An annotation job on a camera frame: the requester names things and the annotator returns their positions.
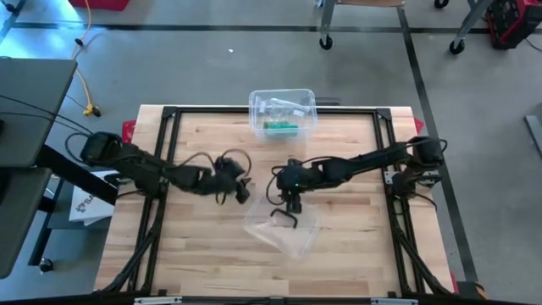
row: clear plastic container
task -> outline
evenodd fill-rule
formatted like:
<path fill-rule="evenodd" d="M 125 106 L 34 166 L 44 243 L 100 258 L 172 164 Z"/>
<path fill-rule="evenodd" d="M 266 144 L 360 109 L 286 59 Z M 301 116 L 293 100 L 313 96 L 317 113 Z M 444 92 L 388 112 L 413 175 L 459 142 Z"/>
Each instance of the clear plastic container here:
<path fill-rule="evenodd" d="M 314 93 L 308 89 L 254 91 L 248 102 L 251 128 L 260 139 L 310 136 L 318 123 Z"/>

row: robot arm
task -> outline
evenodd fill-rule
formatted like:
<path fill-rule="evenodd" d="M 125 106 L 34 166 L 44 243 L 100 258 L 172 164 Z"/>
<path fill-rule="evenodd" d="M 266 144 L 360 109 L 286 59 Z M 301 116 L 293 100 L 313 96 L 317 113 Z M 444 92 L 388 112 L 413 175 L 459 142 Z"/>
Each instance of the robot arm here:
<path fill-rule="evenodd" d="M 415 189 L 415 183 L 423 174 L 439 168 L 444 163 L 440 139 L 424 136 L 413 137 L 407 142 L 397 142 L 391 146 L 369 152 L 354 158 L 323 157 L 304 168 L 301 162 L 289 159 L 288 164 L 278 167 L 276 175 L 280 197 L 286 202 L 286 212 L 301 213 L 299 194 L 305 191 L 337 187 L 349 181 L 354 175 L 379 169 L 392 164 L 406 164 L 406 169 L 392 177 L 392 190 L 398 197 L 409 196 Z"/>
<path fill-rule="evenodd" d="M 238 178 L 245 170 L 233 159 L 218 157 L 212 169 L 186 164 L 170 164 L 141 150 L 138 146 L 123 143 L 120 136 L 97 132 L 90 136 L 80 154 L 90 166 L 107 166 L 119 172 L 117 177 L 106 177 L 108 182 L 118 185 L 112 178 L 127 177 L 135 182 L 138 189 L 157 197 L 161 185 L 168 180 L 182 191 L 197 195 L 211 195 L 235 192 L 239 203 L 250 196 L 245 186 L 248 178 Z"/>

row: desk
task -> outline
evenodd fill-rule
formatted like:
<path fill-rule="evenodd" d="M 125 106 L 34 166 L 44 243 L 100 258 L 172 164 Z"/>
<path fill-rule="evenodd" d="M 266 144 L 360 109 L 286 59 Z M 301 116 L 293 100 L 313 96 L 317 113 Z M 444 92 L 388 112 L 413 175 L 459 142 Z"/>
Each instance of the desk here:
<path fill-rule="evenodd" d="M 0 94 L 57 114 L 76 65 L 73 60 L 0 58 Z M 40 115 L 45 119 L 6 113 Z M 0 132 L 0 169 L 10 168 L 10 182 L 13 183 L 8 183 L 7 193 L 20 194 L 4 197 L 0 202 L 0 219 L 4 220 L 0 221 L 0 231 L 10 232 L 9 236 L 3 234 L 0 237 L 0 247 L 9 249 L 5 256 L 1 256 L 5 259 L 0 259 L 0 278 L 7 276 L 13 268 L 40 205 L 43 207 L 41 210 L 49 215 L 41 228 L 29 265 L 37 265 L 41 260 L 51 232 L 48 220 L 55 208 L 53 200 L 42 198 L 45 186 L 41 178 L 46 175 L 43 173 L 48 173 L 47 178 L 43 178 L 46 183 L 52 171 L 112 204 L 117 196 L 116 188 L 45 144 L 53 125 L 51 119 L 56 119 L 53 114 L 0 97 L 0 119 L 4 121 Z M 41 172 L 40 179 L 36 179 L 37 171 L 29 170 L 34 165 L 50 171 Z"/>
<path fill-rule="evenodd" d="M 154 151 L 163 106 L 143 105 L 133 142 Z M 397 141 L 416 135 L 410 108 L 391 108 Z M 167 127 L 162 158 L 169 146 Z M 204 151 L 217 157 L 228 148 L 252 157 L 252 196 L 245 205 L 229 198 L 218 206 L 214 196 L 199 197 L 169 188 L 152 290 L 182 296 L 386 297 L 399 291 L 390 225 L 378 170 L 354 177 L 341 187 L 303 194 L 318 206 L 321 228 L 307 258 L 286 257 L 243 230 L 252 202 L 263 193 L 270 169 L 287 158 L 351 158 L 376 149 L 373 121 L 358 114 L 319 114 L 308 141 L 266 145 L 248 127 L 246 114 L 182 114 L 174 161 Z M 235 158 L 246 168 L 242 156 Z M 205 159 L 194 160 L 205 165 Z M 430 196 L 428 190 L 418 190 Z M 436 212 L 423 199 L 412 199 L 411 215 L 420 256 L 444 287 L 452 290 L 450 271 Z M 95 287 L 103 288 L 134 251 L 143 198 L 120 198 L 115 206 Z M 412 266 L 406 258 L 407 274 Z M 146 260 L 138 284 L 143 281 Z M 408 277 L 414 286 L 413 276 Z"/>

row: concrete floor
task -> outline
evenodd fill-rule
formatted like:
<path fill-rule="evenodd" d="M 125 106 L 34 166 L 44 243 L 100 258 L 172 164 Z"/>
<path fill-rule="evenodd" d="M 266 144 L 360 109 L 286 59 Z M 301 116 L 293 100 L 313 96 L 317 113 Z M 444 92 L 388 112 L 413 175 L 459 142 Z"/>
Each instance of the concrete floor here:
<path fill-rule="evenodd" d="M 466 1 L 442 11 L 430 0 L 406 0 L 405 7 L 416 28 L 457 28 L 467 10 Z M 9 17 L 0 10 L 0 18 Z M 111 25 L 318 25 L 319 12 L 312 0 L 132 0 L 122 13 L 93 11 L 92 19 Z M 82 30 L 37 27 L 82 20 L 86 11 L 65 0 L 28 0 L 0 37 L 0 56 L 68 58 Z M 70 100 L 61 114 L 91 130 L 120 132 L 121 122 L 134 119 L 143 103 L 246 104 L 256 89 L 304 87 L 343 105 L 410 106 L 424 119 L 396 10 L 340 6 L 333 25 L 390 32 L 333 33 L 335 46 L 326 52 L 313 32 L 92 30 L 92 43 L 78 62 L 104 115 L 86 118 Z M 488 35 L 479 34 L 470 35 L 465 52 L 453 57 L 447 52 L 452 38 L 412 34 L 436 128 L 450 143 L 446 160 L 479 281 L 492 299 L 542 303 L 542 159 L 523 122 L 542 102 L 542 74 L 536 73 L 542 53 L 527 43 L 497 51 Z M 529 39 L 542 46 L 542 36 Z M 69 95 L 85 102 L 76 78 Z M 52 133 L 56 139 L 50 136 L 47 143 L 63 152 L 61 139 L 69 131 L 55 125 Z M 461 279 L 440 188 L 434 196 L 442 207 L 450 266 Z M 42 220 L 38 214 L 14 272 L 0 280 L 0 300 L 92 290 L 105 232 L 54 231 L 46 255 L 60 262 L 58 270 L 39 275 L 25 262 Z"/>

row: red equipment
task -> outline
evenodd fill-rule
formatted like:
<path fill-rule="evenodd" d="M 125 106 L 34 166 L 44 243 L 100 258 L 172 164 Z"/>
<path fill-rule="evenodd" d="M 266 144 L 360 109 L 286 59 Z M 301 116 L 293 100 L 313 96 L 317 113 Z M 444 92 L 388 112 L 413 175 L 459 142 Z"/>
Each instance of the red equipment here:
<path fill-rule="evenodd" d="M 538 0 L 495 0 L 486 15 L 493 47 L 515 48 L 542 21 L 542 3 Z"/>
<path fill-rule="evenodd" d="M 121 11 L 126 8 L 130 0 L 88 0 L 91 9 L 111 9 Z M 86 8 L 85 0 L 69 0 L 72 6 Z"/>

